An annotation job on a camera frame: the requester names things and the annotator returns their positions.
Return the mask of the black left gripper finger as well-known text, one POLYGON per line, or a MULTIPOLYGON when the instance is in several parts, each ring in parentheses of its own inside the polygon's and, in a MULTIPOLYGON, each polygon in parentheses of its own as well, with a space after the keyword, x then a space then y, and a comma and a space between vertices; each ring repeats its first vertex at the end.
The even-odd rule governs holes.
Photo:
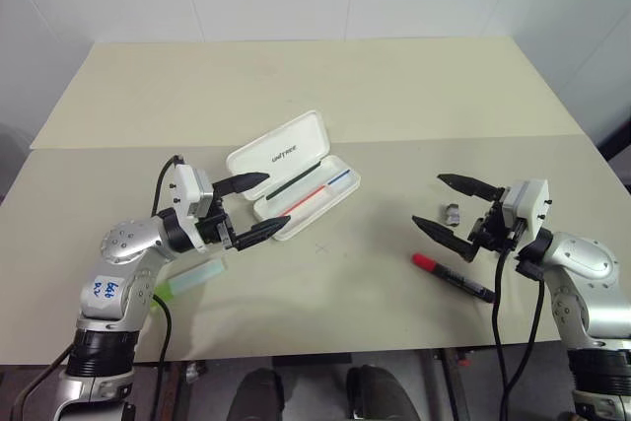
POLYGON ((233 193, 243 193, 257 187, 270 178, 266 173, 246 173, 233 175, 212 184, 215 196, 226 196, 233 193))
POLYGON ((252 226, 249 231, 236 235, 232 239, 232 248, 236 250, 244 250, 251 246, 258 245, 272 238, 290 220, 290 216, 279 216, 261 221, 252 226))

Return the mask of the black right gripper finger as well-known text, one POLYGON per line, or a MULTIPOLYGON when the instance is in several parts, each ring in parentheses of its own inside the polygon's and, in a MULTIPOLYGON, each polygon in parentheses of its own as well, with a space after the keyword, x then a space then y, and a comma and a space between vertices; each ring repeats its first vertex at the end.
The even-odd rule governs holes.
POLYGON ((437 178, 457 192, 481 199, 500 199, 505 192, 504 187, 495 187, 470 176, 439 174, 437 178))
POLYGON ((430 239, 455 252, 463 260, 471 262, 477 255, 479 246, 457 237, 447 227, 418 216, 412 216, 412 221, 430 239))

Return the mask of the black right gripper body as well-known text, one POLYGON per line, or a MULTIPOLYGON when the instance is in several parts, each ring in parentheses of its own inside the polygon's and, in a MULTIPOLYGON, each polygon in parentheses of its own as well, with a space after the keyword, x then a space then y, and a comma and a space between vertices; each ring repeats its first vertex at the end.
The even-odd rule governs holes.
POLYGON ((475 246, 490 251, 515 248, 513 229, 506 226, 502 210, 503 198, 508 191, 509 188, 500 188, 499 197, 493 201, 485 215, 474 223, 467 239, 475 246))

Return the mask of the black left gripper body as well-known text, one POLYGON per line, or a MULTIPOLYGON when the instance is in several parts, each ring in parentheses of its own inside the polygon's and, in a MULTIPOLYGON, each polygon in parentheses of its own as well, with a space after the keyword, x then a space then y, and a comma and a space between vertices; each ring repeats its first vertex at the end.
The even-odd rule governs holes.
POLYGON ((223 248, 235 248, 236 234, 223 198, 215 194, 208 212, 195 224, 202 241, 207 245, 221 244, 223 248))

